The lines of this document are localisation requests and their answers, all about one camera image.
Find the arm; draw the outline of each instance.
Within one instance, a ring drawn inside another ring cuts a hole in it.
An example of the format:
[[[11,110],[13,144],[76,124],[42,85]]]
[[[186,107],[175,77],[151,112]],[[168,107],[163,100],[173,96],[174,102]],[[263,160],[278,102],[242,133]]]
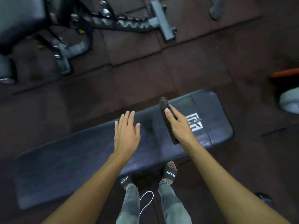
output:
[[[223,169],[196,140],[186,117],[172,109],[178,120],[169,109],[165,114],[174,135],[192,158],[228,223],[289,223]]]
[[[114,153],[94,175],[43,223],[95,223],[122,168],[136,151],[140,123],[134,128],[134,111],[122,115],[114,128]]]

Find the foot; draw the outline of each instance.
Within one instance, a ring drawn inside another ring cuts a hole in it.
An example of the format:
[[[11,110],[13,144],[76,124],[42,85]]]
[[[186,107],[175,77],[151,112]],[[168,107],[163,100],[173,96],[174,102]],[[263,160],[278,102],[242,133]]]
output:
[[[174,164],[173,161],[168,162],[168,163],[167,163],[167,166],[169,166],[169,167],[171,167],[171,168],[177,170],[177,169],[176,169],[176,165]],[[173,183],[173,181],[170,180],[169,178],[162,178],[162,179],[166,179],[166,180],[169,182],[169,184],[172,184],[172,183]]]

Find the right hand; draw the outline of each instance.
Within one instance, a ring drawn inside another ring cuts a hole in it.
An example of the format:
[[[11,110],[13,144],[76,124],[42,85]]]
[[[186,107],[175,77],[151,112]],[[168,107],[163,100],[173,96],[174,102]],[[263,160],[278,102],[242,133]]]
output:
[[[190,128],[187,118],[172,105],[170,106],[178,120],[173,117],[171,111],[168,108],[165,109],[165,115],[171,124],[171,128],[175,137],[180,142],[180,145],[185,149],[186,146],[190,145],[192,142],[194,142],[194,140],[197,140]]]

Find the left hand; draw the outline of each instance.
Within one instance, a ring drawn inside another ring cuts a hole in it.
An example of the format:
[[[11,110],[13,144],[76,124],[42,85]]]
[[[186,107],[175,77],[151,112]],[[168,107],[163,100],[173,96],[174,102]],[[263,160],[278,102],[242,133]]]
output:
[[[121,115],[119,122],[115,121],[114,127],[114,153],[131,157],[136,151],[140,140],[140,123],[134,127],[135,112],[127,111]]]

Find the forearm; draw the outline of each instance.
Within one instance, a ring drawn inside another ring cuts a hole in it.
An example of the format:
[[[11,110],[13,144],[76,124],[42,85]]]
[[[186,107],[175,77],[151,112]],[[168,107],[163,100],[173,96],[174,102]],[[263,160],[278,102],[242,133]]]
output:
[[[196,140],[185,146],[228,223],[288,223],[235,180]]]
[[[110,155],[105,164],[44,223],[95,223],[105,200],[129,157]]]

